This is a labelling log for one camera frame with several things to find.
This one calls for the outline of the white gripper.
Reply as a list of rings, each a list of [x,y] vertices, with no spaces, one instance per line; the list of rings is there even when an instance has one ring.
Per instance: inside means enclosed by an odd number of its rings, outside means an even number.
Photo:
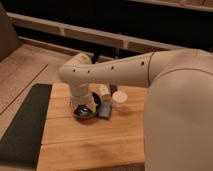
[[[69,88],[71,91],[71,103],[74,108],[85,105],[92,112],[96,111],[96,104],[88,84],[70,85]]]

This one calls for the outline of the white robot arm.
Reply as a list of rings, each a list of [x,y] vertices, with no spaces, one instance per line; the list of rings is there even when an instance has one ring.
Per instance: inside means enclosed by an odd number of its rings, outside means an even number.
[[[146,87],[146,171],[213,171],[213,54],[151,52],[93,64],[80,53],[59,70],[71,98],[85,104],[90,83]]]

